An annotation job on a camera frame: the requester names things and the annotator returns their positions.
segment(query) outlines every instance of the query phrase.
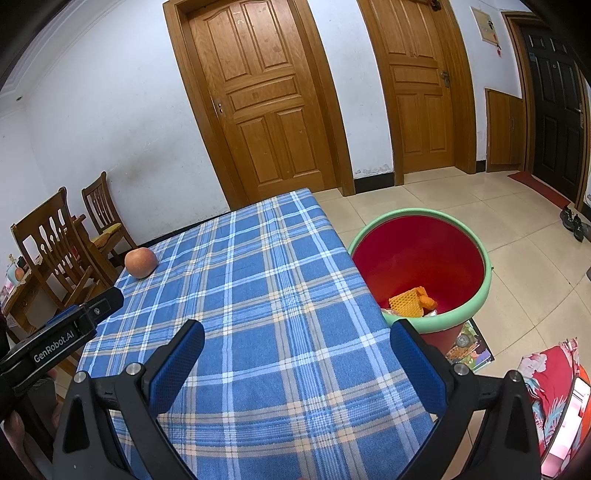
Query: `magazine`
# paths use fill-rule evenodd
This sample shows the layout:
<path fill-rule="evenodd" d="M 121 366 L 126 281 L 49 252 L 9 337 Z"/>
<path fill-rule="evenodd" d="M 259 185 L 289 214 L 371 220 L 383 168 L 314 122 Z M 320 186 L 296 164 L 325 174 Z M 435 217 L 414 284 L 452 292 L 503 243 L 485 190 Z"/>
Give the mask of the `magazine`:
<path fill-rule="evenodd" d="M 446 358 L 451 364 L 465 364 L 473 372 L 495 359 L 473 319 L 464 323 Z"/>

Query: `chair cushion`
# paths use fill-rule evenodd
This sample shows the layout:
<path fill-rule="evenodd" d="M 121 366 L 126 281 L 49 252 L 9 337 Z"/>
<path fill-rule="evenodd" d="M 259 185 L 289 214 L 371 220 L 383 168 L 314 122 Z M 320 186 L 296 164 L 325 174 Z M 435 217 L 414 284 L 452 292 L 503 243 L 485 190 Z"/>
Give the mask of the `chair cushion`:
<path fill-rule="evenodd" d="M 111 235 L 119 231 L 119 229 L 121 229 L 121 224 L 114 223 L 110 227 L 105 228 L 105 230 L 99 236 L 93 238 L 91 242 L 94 243 L 96 248 L 103 248 L 107 244 Z"/>

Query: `blue gripper pad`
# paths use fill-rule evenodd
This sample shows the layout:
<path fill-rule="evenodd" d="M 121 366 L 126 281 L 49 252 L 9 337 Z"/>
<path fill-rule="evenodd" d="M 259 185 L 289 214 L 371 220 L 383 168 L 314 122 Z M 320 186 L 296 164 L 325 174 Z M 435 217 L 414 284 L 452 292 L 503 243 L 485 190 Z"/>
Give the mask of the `blue gripper pad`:
<path fill-rule="evenodd" d="M 59 322 L 61 319 L 66 318 L 70 313 L 72 313 L 74 310 L 79 309 L 79 308 L 80 307 L 78 305 L 72 305 L 71 307 L 68 307 L 63 312 L 58 313 L 51 320 L 49 320 L 45 325 L 50 326 L 52 323 Z"/>
<path fill-rule="evenodd" d="M 204 344 L 203 325 L 196 320 L 188 320 L 168 345 L 158 347 L 146 362 L 148 376 L 144 375 L 144 378 L 152 377 L 147 389 L 150 415 L 155 417 L 170 409 Z"/>
<path fill-rule="evenodd" d="M 401 322 L 392 324 L 390 345 L 425 410 L 443 416 L 447 410 L 445 383 Z"/>

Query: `chair backrest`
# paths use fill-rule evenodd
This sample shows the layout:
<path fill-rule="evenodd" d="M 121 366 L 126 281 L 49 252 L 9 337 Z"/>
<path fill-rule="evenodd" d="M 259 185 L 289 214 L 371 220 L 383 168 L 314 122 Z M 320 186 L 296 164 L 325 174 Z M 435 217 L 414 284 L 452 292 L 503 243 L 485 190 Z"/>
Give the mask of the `chair backrest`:
<path fill-rule="evenodd" d="M 33 275 L 56 306 L 63 310 L 76 287 L 88 278 L 87 269 L 92 267 L 100 277 L 90 259 L 72 222 L 66 203 L 66 189 L 60 190 L 45 203 L 33 210 L 24 219 L 12 226 L 12 234 Z M 43 259 L 43 275 L 40 266 L 27 250 L 25 241 L 32 238 Z M 53 274 L 67 294 L 59 299 L 47 284 L 47 277 Z"/>
<path fill-rule="evenodd" d="M 107 172 L 82 190 L 82 198 L 96 231 L 101 234 L 114 223 L 122 223 L 107 186 Z"/>

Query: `door frame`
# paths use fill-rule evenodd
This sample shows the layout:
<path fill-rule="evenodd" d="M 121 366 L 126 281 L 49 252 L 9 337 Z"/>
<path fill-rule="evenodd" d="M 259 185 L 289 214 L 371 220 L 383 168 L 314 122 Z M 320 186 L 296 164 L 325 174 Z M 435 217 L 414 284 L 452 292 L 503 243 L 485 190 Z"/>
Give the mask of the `door frame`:
<path fill-rule="evenodd" d="M 217 1 L 219 0 L 168 0 L 163 4 L 163 8 L 178 69 L 205 148 L 230 209 L 237 210 L 249 205 L 248 197 L 213 106 L 197 48 L 194 42 L 186 41 L 193 38 L 187 14 Z M 322 120 L 326 127 L 337 186 L 344 196 L 354 195 L 355 185 L 345 126 L 320 34 L 306 0 L 287 0 L 287 3 L 310 66 Z"/>
<path fill-rule="evenodd" d="M 523 135 L 525 142 L 525 160 L 522 170 L 530 173 L 534 170 L 534 154 L 535 154 L 535 96 L 534 96 L 534 82 L 531 77 L 531 68 L 529 63 L 529 56 L 523 35 L 519 28 L 523 25 L 533 25 L 536 27 L 546 27 L 548 25 L 535 13 L 532 12 L 512 12 L 505 11 L 501 12 L 507 30 L 509 31 L 509 37 L 511 38 L 511 44 L 515 51 L 515 59 L 517 61 L 517 70 L 519 72 L 519 83 L 521 85 L 521 97 L 523 100 L 524 108 L 524 119 L 525 128 L 523 129 Z M 587 89 L 584 85 L 584 77 L 576 66 L 577 73 L 579 75 L 579 93 L 583 104 L 583 159 L 581 162 L 581 178 L 579 180 L 579 189 L 577 191 L 576 201 L 574 206 L 577 210 L 581 210 L 583 207 L 583 198 L 585 190 L 587 188 L 587 172 L 589 171 L 589 153 L 590 147 L 590 135 L 589 135 L 589 99 L 587 97 Z"/>
<path fill-rule="evenodd" d="M 378 63 L 379 77 L 386 100 L 386 112 L 390 127 L 390 139 L 394 162 L 396 185 L 404 184 L 404 165 L 402 164 L 402 130 L 401 118 L 394 92 L 394 78 L 388 66 L 388 56 L 378 23 L 369 0 L 357 0 L 361 14 L 369 32 L 369 39 Z M 439 0 L 441 10 L 435 12 L 433 20 L 441 39 L 441 49 L 445 58 L 450 78 L 452 96 L 453 127 L 454 127 L 454 158 L 456 168 L 466 173 L 476 173 L 476 108 L 474 104 L 474 88 L 472 73 L 468 63 L 468 55 L 462 32 L 449 0 Z"/>

